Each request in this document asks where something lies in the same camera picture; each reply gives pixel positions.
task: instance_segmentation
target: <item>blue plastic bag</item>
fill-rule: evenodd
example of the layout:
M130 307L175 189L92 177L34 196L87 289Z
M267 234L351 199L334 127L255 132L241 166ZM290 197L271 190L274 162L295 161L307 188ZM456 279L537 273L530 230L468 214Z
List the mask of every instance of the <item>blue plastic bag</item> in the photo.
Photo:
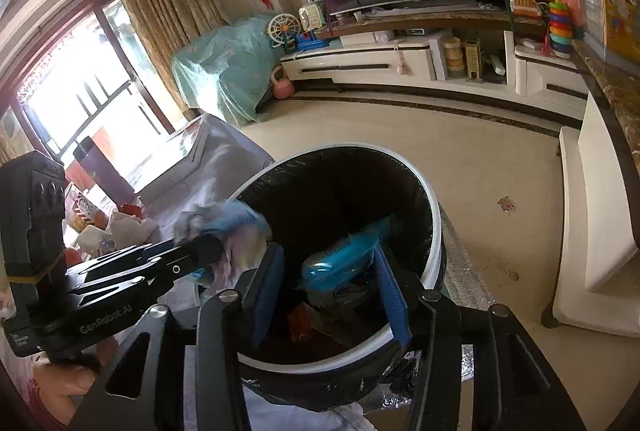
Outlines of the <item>blue plastic bag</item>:
M235 125L259 120L255 108L282 55L271 48L270 19L258 15L215 28L174 54L171 69L187 106Z

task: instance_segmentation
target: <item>blue gripper pad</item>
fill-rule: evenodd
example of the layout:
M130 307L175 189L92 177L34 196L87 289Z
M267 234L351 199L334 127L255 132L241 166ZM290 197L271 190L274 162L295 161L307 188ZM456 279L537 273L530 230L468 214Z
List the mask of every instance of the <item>blue gripper pad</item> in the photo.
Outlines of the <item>blue gripper pad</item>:
M400 342L402 349L406 349L411 342L409 329L409 308L407 308L400 287L391 272L385 253L380 244L373 251L373 264L376 267L378 289L385 307L386 318L391 326L394 339Z
M262 258L260 267L249 287L247 297L255 293L251 345L257 348L266 337L273 317L273 309L278 299L284 276L284 249L277 243L270 243Z

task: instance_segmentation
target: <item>sliding glass door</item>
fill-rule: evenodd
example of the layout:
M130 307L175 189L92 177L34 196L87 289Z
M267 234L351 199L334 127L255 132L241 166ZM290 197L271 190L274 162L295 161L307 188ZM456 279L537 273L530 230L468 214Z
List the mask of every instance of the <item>sliding glass door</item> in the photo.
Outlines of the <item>sliding glass door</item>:
M73 151L87 136L126 175L186 123L119 0L95 6L66 32L23 79L17 98L68 175L79 172Z

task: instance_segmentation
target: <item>pink kettle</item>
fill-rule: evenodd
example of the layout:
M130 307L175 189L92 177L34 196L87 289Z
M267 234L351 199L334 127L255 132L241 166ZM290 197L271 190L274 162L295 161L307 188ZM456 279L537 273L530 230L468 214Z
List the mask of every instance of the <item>pink kettle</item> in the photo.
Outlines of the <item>pink kettle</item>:
M278 72L282 72L282 77L276 78ZM273 96L275 98L287 98L296 93L296 89L291 84L281 64L277 65L271 72L271 83L273 84Z

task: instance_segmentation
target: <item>white box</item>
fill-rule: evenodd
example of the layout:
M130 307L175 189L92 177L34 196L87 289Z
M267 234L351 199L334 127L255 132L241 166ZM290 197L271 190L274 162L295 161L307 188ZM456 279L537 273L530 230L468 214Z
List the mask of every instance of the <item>white box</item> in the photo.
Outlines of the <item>white box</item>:
M350 36L340 36L342 46L369 45L376 42L375 32L364 32L363 34L352 34Z
M431 51L431 60L433 61L433 68L436 71L436 78L438 80L447 80L449 77L443 40L451 37L453 37L453 30L450 28L438 30L433 34L427 35L427 39L429 40L429 50Z
M396 38L393 30L380 30L379 32L373 32L373 34L377 43L388 43Z

